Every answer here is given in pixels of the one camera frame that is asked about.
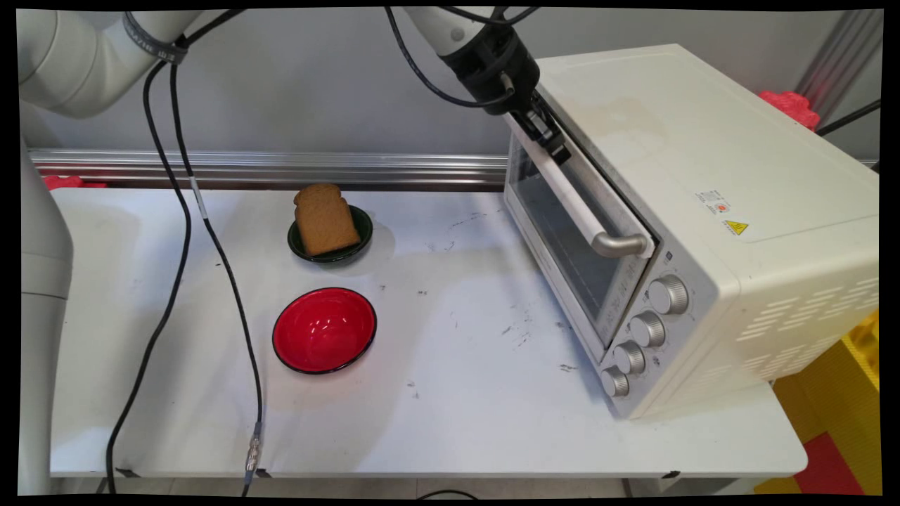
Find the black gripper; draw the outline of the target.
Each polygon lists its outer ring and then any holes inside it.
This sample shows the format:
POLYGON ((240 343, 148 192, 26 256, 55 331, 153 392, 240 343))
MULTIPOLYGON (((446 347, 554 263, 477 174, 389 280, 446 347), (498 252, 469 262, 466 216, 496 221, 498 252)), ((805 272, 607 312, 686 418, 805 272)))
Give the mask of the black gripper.
POLYGON ((524 130, 531 141, 556 164, 571 157, 565 132, 559 127, 546 100, 533 95, 540 69, 514 30, 482 30, 458 51, 442 57, 477 103, 489 102, 489 115, 508 112, 524 116, 524 130))

